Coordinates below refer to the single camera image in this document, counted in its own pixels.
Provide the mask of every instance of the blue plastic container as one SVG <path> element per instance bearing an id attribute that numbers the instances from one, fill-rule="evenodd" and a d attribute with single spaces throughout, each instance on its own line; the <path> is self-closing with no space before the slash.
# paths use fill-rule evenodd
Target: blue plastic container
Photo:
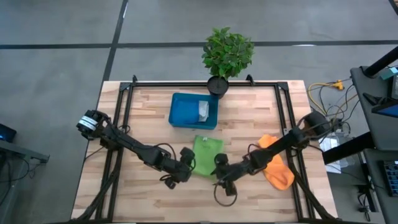
<path id="1" fill-rule="evenodd" d="M 199 120 L 199 101 L 209 102 L 209 117 Z M 179 128 L 215 129 L 217 126 L 218 98 L 210 95 L 174 93 L 170 108 L 169 123 Z"/>

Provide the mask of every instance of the black pot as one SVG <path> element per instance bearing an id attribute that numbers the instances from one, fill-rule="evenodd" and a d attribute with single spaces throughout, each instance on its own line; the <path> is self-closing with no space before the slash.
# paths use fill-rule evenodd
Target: black pot
<path id="1" fill-rule="evenodd" d="M 219 99 L 224 96 L 228 90 L 228 87 L 229 83 L 224 77 L 220 78 L 213 76 L 207 81 L 207 89 L 209 90 L 210 94 L 217 96 Z"/>

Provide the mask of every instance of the green towel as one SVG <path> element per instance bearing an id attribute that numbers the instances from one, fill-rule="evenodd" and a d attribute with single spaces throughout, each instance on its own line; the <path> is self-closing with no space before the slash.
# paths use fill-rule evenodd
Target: green towel
<path id="1" fill-rule="evenodd" d="M 210 177 L 216 168 L 214 158 L 222 153 L 224 142 L 218 139 L 196 136 L 193 142 L 193 151 L 195 153 L 196 167 L 194 173 Z"/>

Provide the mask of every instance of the wooden tabletop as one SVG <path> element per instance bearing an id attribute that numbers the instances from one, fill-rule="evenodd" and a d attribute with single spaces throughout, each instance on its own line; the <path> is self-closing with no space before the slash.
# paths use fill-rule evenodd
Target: wooden tabletop
<path id="1" fill-rule="evenodd" d="M 301 80 L 287 82 L 294 115 L 298 120 L 311 112 L 305 85 Z M 99 98 L 98 110 L 107 113 L 110 117 L 113 117 L 119 83 L 104 82 Z M 271 87 L 230 87 L 224 98 L 219 101 L 218 125 L 214 130 L 172 127 L 168 118 L 172 95 L 175 92 L 208 94 L 205 87 L 134 88 L 129 116 L 131 127 L 129 134 L 144 144 L 170 143 L 177 155 L 184 146 L 192 148 L 194 137 L 198 134 L 222 139 L 229 162 L 240 162 L 248 145 L 257 143 L 263 134 L 277 137 L 282 135 L 275 91 Z M 285 97 L 283 91 L 281 93 L 287 125 L 290 127 Z M 125 101 L 126 97 L 123 99 L 121 120 Z M 99 147 L 99 141 L 91 142 L 87 154 L 91 154 Z M 281 152 L 281 156 L 285 160 L 285 152 Z M 72 218 L 78 217 L 98 193 L 105 157 L 106 150 L 103 149 L 85 162 Z M 336 217 L 336 208 L 322 154 L 309 147 L 303 151 L 303 157 L 312 192 L 328 212 Z M 213 181 L 209 179 L 193 174 L 188 182 L 177 184 L 174 190 L 169 190 L 163 182 L 159 181 L 164 174 L 165 172 L 158 172 L 145 166 L 134 153 L 124 150 L 114 222 L 288 222 L 297 220 L 291 188 L 285 191 L 273 188 L 262 173 L 255 176 L 246 175 L 235 182 L 238 199 L 232 207 L 221 207 L 215 202 Z M 300 193 L 306 216 L 304 196 L 302 191 Z M 231 200 L 223 196 L 222 188 L 219 188 L 217 195 L 224 203 Z M 108 210 L 107 201 L 104 206 L 105 211 Z"/>

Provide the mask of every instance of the orange cloth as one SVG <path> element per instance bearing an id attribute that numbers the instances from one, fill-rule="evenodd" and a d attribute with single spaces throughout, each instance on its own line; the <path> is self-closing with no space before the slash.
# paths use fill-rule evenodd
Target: orange cloth
<path id="1" fill-rule="evenodd" d="M 277 140 L 277 137 L 265 134 L 260 138 L 259 145 L 262 148 L 266 148 Z M 272 158 L 267 168 L 264 169 L 264 175 L 268 181 L 279 190 L 288 189 L 294 180 L 292 171 L 284 164 L 280 155 L 276 155 Z"/>

